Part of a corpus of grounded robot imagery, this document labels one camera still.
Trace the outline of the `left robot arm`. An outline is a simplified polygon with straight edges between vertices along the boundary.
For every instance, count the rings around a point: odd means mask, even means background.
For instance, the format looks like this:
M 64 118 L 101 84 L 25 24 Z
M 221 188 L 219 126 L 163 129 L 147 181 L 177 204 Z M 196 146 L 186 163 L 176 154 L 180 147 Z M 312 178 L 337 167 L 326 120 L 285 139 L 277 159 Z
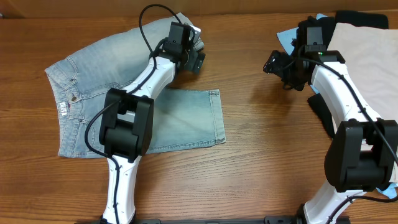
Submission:
M 200 71 L 205 54 L 194 48 L 200 34 L 198 27 L 172 22 L 141 74 L 123 89 L 107 92 L 99 141 L 107 155 L 109 185 L 101 223 L 134 222 L 137 170 L 152 139 L 154 101 L 179 70 Z

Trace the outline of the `light blue denim shorts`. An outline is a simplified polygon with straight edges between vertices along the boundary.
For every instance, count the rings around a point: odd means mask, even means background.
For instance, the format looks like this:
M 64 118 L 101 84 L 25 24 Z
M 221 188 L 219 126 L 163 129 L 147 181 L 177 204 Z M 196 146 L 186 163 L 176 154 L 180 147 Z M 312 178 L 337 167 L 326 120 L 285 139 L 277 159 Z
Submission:
M 168 36 L 173 21 L 191 24 L 178 13 L 101 39 L 45 69 L 58 109 L 59 156 L 98 157 L 85 144 L 87 124 L 103 108 L 110 88 L 124 88 L 146 68 L 148 48 Z M 211 147 L 225 141 L 218 89 L 164 89 L 155 100 L 149 154 Z

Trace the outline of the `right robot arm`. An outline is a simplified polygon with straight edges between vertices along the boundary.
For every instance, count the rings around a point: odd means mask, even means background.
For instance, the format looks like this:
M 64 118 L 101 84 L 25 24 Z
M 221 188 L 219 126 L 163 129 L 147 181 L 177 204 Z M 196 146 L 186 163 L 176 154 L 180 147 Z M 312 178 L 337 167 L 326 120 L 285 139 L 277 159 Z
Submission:
M 366 104 L 352 82 L 346 61 L 328 50 L 319 20 L 298 24 L 294 51 L 274 50 L 263 71 L 280 77 L 284 90 L 313 85 L 335 120 L 337 130 L 326 153 L 326 180 L 315 196 L 293 216 L 266 216 L 265 223 L 349 223 L 342 216 L 355 200 L 396 202 L 367 192 L 385 189 L 397 164 L 397 122 L 385 120 Z

